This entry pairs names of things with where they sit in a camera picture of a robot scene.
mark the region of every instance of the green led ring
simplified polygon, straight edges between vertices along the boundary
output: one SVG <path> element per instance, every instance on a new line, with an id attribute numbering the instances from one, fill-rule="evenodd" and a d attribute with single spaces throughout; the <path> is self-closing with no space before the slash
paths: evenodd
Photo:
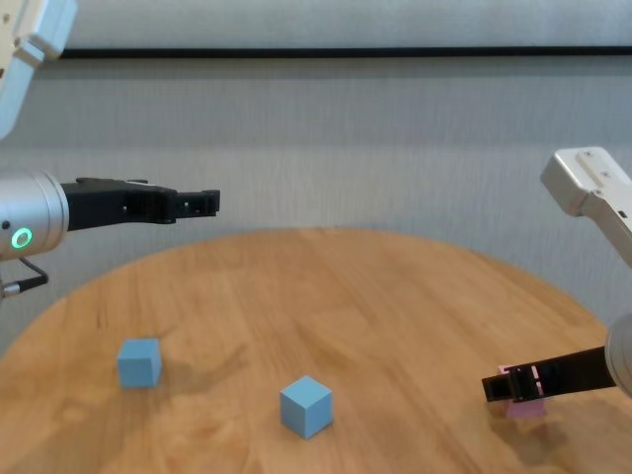
<path id="1" fill-rule="evenodd" d="M 11 245 L 14 249 L 24 249 L 33 240 L 33 232 L 27 227 L 18 229 L 11 237 Z"/>

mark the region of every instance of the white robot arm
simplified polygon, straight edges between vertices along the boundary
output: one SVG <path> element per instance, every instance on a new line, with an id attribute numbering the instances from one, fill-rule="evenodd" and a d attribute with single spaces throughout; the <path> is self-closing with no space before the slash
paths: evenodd
<path id="1" fill-rule="evenodd" d="M 572 216 L 593 220 L 632 267 L 632 180 L 603 148 L 556 152 L 542 184 Z M 610 327 L 604 346 L 523 363 L 483 379 L 489 402 L 526 402 L 565 393 L 618 386 L 632 397 L 632 315 Z"/>
<path id="2" fill-rule="evenodd" d="M 15 126 L 36 69 L 62 52 L 75 0 L 0 3 L 0 140 Z M 125 222 L 173 224 L 214 216 L 219 191 L 178 193 L 143 180 L 78 179 L 60 184 L 47 172 L 0 169 L 0 263 L 19 259 L 39 276 L 3 284 L 0 302 L 48 281 L 29 255 L 55 248 L 68 231 Z"/>

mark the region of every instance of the pink cube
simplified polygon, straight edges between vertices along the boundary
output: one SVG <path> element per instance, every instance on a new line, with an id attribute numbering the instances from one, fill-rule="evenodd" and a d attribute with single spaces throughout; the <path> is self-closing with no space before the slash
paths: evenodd
<path id="1" fill-rule="evenodd" d="M 507 373 L 507 367 L 511 365 L 500 365 L 498 367 L 498 373 Z M 533 375 L 537 378 L 537 370 L 535 367 L 531 368 Z M 540 394 L 542 394 L 542 387 L 540 382 L 537 382 Z M 506 404 L 505 416 L 507 418 L 538 418 L 544 416 L 544 399 L 531 400 L 529 402 L 516 403 L 513 401 L 504 402 Z"/>

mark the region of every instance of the round wooden table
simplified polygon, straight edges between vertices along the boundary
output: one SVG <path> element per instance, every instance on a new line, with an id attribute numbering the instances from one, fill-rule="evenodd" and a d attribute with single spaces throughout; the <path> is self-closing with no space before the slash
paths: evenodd
<path id="1" fill-rule="evenodd" d="M 145 337 L 161 340 L 160 384 L 121 389 L 117 353 Z M 202 242 L 86 284 L 6 353 L 0 472 L 629 473 L 617 388 L 509 420 L 481 384 L 604 337 L 548 284 L 443 243 L 320 229 Z M 279 391 L 304 374 L 334 392 L 334 423 L 310 440 L 279 420 Z"/>

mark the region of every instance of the blue foam block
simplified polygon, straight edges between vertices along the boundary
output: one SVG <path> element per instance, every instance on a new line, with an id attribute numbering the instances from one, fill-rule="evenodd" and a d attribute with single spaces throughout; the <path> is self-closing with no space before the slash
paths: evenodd
<path id="1" fill-rule="evenodd" d="M 304 376 L 280 392 L 280 419 L 298 435 L 309 439 L 334 419 L 332 391 Z"/>
<path id="2" fill-rule="evenodd" d="M 118 380 L 126 388 L 153 387 L 162 372 L 157 339 L 129 339 L 118 352 Z"/>

